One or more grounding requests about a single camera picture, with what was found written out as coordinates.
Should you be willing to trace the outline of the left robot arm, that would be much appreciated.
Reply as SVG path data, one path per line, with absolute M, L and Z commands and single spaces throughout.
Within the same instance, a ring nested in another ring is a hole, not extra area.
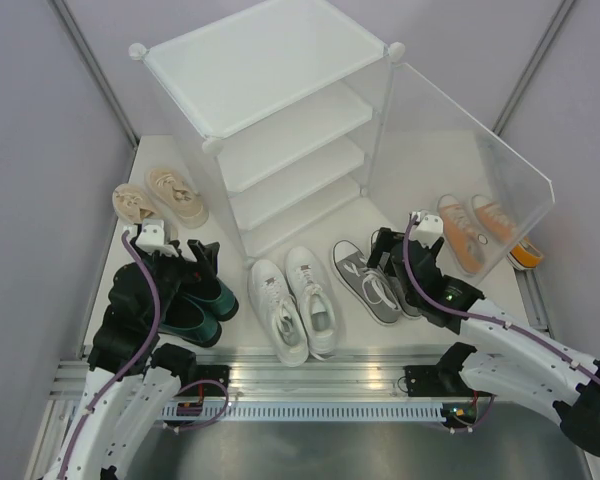
M 114 274 L 80 403 L 47 479 L 122 479 L 176 397 L 198 399 L 165 423 L 174 433 L 212 425 L 230 405 L 226 382 L 201 376 L 193 351 L 159 342 L 179 291 L 216 279 L 219 244 L 190 239 L 187 259 L 161 220 L 125 228 L 121 243 L 131 260 Z

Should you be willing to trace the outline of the green loafer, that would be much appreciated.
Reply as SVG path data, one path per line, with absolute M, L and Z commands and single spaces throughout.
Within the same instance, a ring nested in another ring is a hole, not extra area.
M 239 310 L 239 301 L 220 278 L 184 284 L 179 294 L 211 312 L 219 322 L 231 320 Z
M 216 317 L 195 303 L 172 304 L 159 332 L 176 336 L 199 347 L 209 348 L 220 339 L 222 327 Z

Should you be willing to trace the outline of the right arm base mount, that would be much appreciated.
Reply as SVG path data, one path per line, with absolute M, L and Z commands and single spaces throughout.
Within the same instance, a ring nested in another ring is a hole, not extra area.
M 434 365 L 407 365 L 404 367 L 405 385 L 410 397 L 452 397 L 457 391 L 445 383 Z

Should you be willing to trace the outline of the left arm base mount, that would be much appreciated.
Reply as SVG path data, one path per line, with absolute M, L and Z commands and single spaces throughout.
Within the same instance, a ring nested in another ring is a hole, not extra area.
M 223 364 L 197 365 L 182 376 L 181 390 L 176 397 L 221 398 L 223 388 L 229 386 L 230 367 Z

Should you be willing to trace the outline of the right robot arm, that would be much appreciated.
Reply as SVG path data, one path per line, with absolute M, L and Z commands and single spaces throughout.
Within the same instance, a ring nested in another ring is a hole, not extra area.
M 368 262 L 388 277 L 406 314 L 460 336 L 436 365 L 439 388 L 504 396 L 600 458 L 600 359 L 515 323 L 482 291 L 443 274 L 436 264 L 443 244 L 424 247 L 382 228 Z

